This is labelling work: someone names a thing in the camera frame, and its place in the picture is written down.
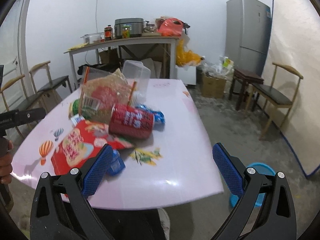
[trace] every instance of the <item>black chair seat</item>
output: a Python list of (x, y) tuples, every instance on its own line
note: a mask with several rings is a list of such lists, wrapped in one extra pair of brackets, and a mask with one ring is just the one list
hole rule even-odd
[(292, 105), (292, 101), (287, 98), (284, 94), (279, 92), (273, 87), (262, 85), (262, 84), (252, 84), (255, 88), (266, 94), (273, 101), (275, 101), (278, 105)]
[(44, 85), (42, 88), (40, 88), (38, 90), (38, 92), (41, 92), (41, 91), (45, 92), (45, 91), (49, 91), (52, 89), (56, 89), (57, 87), (62, 85), (63, 82), (66, 82), (67, 80), (68, 80), (68, 76), (56, 78), (56, 79), (52, 80), (52, 82), (49, 82), (46, 85)]
[(38, 101), (39, 98), (42, 96), (42, 93), (36, 93), (34, 95), (31, 95), (30, 97), (23, 100), (16, 109), (19, 111), (27, 110), (35, 101)]

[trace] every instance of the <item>hot air balloon print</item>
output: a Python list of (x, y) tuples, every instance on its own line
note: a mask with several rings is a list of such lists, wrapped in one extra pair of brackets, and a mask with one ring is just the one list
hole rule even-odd
[(53, 133), (53, 135), (54, 135), (54, 137), (55, 137), (55, 141), (58, 141), (59, 140), (59, 135), (61, 135), (63, 133), (63, 128), (59, 128), (59, 129), (57, 129), (54, 133)]
[(43, 166), (46, 162), (46, 156), (49, 154), (49, 152), (53, 148), (53, 142), (52, 141), (45, 141), (39, 148), (39, 153), (41, 155), (41, 161), (40, 164)]

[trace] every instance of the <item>silver refrigerator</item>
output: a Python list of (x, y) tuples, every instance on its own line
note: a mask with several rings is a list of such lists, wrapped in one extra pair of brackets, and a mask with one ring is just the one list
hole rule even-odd
[(227, 2), (225, 56), (234, 61), (236, 67), (261, 76), (267, 57), (270, 33), (269, 6), (258, 0)]

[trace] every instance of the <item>stool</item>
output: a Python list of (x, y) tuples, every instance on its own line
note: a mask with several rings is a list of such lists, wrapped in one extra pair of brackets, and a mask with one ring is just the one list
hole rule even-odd
[[(242, 84), (240, 93), (233, 92), (236, 80)], [(235, 72), (233, 74), (233, 79), (232, 79), (232, 83), (229, 91), (229, 100), (231, 100), (232, 94), (239, 95), (239, 98), (236, 104), (236, 111), (240, 109), (241, 103), (243, 101), (244, 93), (248, 85), (252, 83), (263, 84), (263, 81), (264, 81), (263, 78), (259, 77), (257, 74), (251, 71), (235, 68)]]

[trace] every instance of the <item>person's hand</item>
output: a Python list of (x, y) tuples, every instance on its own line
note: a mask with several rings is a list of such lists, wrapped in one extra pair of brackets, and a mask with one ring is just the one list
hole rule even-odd
[[(8, 150), (13, 148), (12, 141), (9, 141)], [(10, 173), (12, 172), (12, 156), (9, 152), (3, 157), (0, 158), (0, 183), (9, 184), (11, 183), (12, 177)]]

